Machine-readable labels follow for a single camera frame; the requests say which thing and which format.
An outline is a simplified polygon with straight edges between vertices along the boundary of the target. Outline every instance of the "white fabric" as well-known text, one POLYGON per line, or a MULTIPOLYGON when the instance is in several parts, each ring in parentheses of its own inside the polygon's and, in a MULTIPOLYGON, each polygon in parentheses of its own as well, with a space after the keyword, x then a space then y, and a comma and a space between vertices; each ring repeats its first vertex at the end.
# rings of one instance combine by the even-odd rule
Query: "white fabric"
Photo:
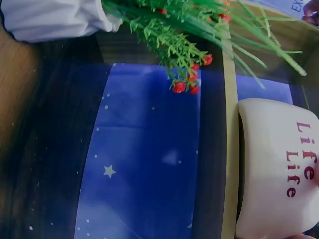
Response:
POLYGON ((116 32, 122 24, 105 15, 101 0, 2 0, 1 10, 6 30, 27 42, 116 32))

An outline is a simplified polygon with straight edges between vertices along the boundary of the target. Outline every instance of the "red berry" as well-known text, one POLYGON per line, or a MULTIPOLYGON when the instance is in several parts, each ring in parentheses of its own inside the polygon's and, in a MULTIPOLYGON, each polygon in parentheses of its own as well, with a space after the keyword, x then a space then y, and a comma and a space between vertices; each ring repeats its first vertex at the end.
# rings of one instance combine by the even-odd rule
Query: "red berry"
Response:
POLYGON ((157 11, 159 11, 162 14, 167 13, 167 11, 165 9, 163 9, 163 8, 159 8, 159 9, 157 9, 157 11))
POLYGON ((195 71, 195 72, 192 72, 188 77, 187 79, 189 81, 196 81, 198 78, 198 73, 195 71))
POLYGON ((186 89, 186 83, 185 82, 177 82, 174 85, 173 92, 179 94, 179 93, 184 92, 185 89, 186 89))
POLYGON ((199 69, 199 64, 192 63, 191 69, 193 69, 194 71, 197 71, 199 69))
POLYGON ((192 95, 196 95, 198 92, 199 92, 199 86, 191 86, 191 87, 189 87, 190 88, 190 93, 192 94, 192 95))
POLYGON ((222 19, 224 19, 225 22, 227 22, 227 23, 229 23, 230 20, 231 20, 231 17, 226 15, 226 14, 224 14, 224 13, 220 13, 218 16, 221 17, 222 19))
POLYGON ((213 62, 213 57, 211 54, 204 56, 204 66, 208 66, 213 62))

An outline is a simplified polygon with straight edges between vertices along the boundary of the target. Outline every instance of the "blue paper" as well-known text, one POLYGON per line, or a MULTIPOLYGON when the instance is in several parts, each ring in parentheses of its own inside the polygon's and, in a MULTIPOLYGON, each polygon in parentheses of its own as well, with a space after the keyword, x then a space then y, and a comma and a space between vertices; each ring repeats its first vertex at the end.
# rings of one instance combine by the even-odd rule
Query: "blue paper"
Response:
POLYGON ((304 6, 310 0, 259 0, 259 3, 279 10, 289 16, 301 19, 304 16, 304 6))
POLYGON ((112 67, 84 169, 76 239, 191 239, 200 94, 175 94, 170 84, 163 67, 112 67))
POLYGON ((246 98, 264 98, 293 104, 293 99, 288 84, 260 79, 264 89, 253 77, 237 75, 238 100, 246 98))

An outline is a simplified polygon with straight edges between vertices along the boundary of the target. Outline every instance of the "white star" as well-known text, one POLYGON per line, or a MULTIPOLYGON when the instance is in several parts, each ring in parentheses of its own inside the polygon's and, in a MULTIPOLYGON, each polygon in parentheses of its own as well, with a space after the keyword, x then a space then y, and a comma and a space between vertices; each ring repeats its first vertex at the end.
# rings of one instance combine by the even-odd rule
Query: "white star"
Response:
POLYGON ((112 178, 112 174, 115 174, 116 172, 113 170, 112 165, 110 167, 104 166, 105 172, 103 175, 108 175, 109 178, 112 178))

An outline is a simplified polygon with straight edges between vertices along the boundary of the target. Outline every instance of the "white ceramic pot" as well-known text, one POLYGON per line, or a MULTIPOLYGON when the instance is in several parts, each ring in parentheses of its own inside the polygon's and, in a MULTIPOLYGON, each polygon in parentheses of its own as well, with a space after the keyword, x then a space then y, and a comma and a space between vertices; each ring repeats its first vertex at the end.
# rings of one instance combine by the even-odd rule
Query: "white ceramic pot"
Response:
POLYGON ((319 120, 312 112, 282 102, 239 102, 244 131, 243 197, 236 236, 282 239, 319 221, 314 168, 319 120))
POLYGON ((2 0, 1 10, 6 30, 27 42, 117 31, 122 24, 105 15, 101 0, 2 0))

